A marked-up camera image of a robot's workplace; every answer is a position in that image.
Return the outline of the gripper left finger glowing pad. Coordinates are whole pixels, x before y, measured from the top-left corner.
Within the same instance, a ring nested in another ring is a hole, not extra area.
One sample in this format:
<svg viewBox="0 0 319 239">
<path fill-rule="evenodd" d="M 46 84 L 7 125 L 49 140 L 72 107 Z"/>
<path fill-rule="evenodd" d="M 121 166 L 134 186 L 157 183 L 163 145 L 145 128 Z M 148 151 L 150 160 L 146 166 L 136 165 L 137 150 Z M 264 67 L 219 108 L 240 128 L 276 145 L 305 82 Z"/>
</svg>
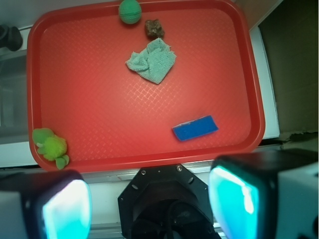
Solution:
<svg viewBox="0 0 319 239">
<path fill-rule="evenodd" d="M 86 239 L 89 185 L 73 170 L 15 173 L 0 179 L 2 239 Z"/>
</svg>

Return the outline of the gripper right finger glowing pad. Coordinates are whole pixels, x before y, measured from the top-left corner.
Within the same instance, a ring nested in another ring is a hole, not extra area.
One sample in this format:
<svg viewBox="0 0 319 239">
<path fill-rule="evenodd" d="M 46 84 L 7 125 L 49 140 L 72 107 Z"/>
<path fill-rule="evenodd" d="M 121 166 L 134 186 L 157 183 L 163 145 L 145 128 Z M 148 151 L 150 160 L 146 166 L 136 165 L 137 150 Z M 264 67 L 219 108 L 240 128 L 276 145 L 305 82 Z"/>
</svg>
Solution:
<svg viewBox="0 0 319 239">
<path fill-rule="evenodd" d="M 316 239 L 319 155 L 304 149 L 222 155 L 208 195 L 229 239 Z"/>
</svg>

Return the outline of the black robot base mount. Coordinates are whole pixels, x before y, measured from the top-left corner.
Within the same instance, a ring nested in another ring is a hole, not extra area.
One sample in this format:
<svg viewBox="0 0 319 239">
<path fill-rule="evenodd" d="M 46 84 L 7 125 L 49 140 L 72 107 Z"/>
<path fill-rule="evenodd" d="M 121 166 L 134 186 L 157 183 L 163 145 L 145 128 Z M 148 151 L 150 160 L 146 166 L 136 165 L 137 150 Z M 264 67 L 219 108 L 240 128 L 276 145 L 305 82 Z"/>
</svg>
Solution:
<svg viewBox="0 0 319 239">
<path fill-rule="evenodd" d="M 126 239 L 218 239 L 208 185 L 182 165 L 142 168 L 118 197 Z"/>
</svg>

